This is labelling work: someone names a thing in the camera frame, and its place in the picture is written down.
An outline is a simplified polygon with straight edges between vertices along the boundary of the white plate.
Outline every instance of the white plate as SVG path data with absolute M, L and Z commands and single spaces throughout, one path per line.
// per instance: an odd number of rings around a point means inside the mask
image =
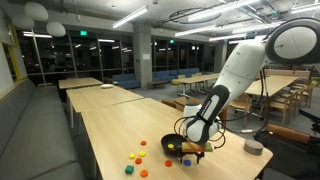
M 113 85 L 112 84 L 102 84 L 101 87 L 102 87 L 102 89 L 109 89 L 109 88 L 112 88 Z

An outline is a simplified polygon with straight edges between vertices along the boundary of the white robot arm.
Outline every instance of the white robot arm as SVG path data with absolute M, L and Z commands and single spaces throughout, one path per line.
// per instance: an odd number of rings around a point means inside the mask
M 220 76 L 196 117 L 185 122 L 188 138 L 205 144 L 220 129 L 221 109 L 240 96 L 266 64 L 320 62 L 320 21 L 298 18 L 275 29 L 267 41 L 240 43 L 232 51 Z

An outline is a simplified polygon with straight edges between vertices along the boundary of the concrete column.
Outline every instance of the concrete column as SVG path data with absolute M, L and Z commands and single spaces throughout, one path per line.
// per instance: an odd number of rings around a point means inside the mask
M 216 54 L 214 61 L 214 72 L 219 73 L 222 70 L 224 63 L 226 62 L 227 56 L 227 42 L 224 40 L 218 41 L 216 45 Z
M 141 88 L 147 89 L 152 81 L 151 26 L 146 23 L 133 24 L 134 72 L 141 82 Z

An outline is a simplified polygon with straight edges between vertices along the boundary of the long table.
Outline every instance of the long table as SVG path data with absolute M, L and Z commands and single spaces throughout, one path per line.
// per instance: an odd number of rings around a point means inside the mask
M 99 107 L 143 98 L 143 96 L 127 91 L 118 86 L 113 86 L 110 89 L 102 89 L 100 86 L 69 89 L 67 90 L 67 95 L 70 101 L 71 127 L 73 127 L 73 109 L 76 113 L 80 113 Z
M 220 73 L 214 73 L 214 74 L 208 74 L 208 75 L 201 75 L 201 76 L 194 76 L 194 77 L 189 77 L 189 78 L 177 79 L 178 82 L 183 84 L 182 94 L 179 94 L 179 95 L 188 96 L 186 94 L 186 84 L 191 85 L 194 83 L 218 79 L 219 75 L 220 75 Z
M 68 78 L 59 80 L 59 89 L 71 89 L 86 86 L 95 86 L 102 84 L 101 81 L 96 80 L 92 77 L 88 78 Z
M 81 115 L 103 179 L 139 179 L 142 169 L 149 171 L 147 179 L 254 179 L 272 157 L 268 149 L 263 149 L 261 156 L 245 152 L 245 139 L 226 132 L 226 143 L 221 149 L 206 153 L 199 164 L 194 155 L 183 158 L 190 159 L 191 166 L 180 164 L 178 158 L 164 154 L 160 141 L 174 132 L 174 122 L 182 117 L 182 112 L 149 98 Z M 140 145 L 143 140 L 147 145 Z M 139 157 L 140 151 L 145 151 L 146 156 L 136 165 L 129 155 L 135 153 Z M 173 162 L 171 167 L 165 166 L 168 159 Z M 132 175 L 125 174 L 127 165 L 134 166 Z
M 290 85 L 299 77 L 293 76 L 269 76 L 266 78 L 267 90 L 269 96 L 273 96 L 284 87 Z M 260 96 L 261 95 L 261 80 L 254 81 L 245 91 L 246 94 Z

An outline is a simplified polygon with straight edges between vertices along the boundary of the exit sign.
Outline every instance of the exit sign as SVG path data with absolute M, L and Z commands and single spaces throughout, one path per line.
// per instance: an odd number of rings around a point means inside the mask
M 87 31 L 80 31 L 80 36 L 88 36 Z

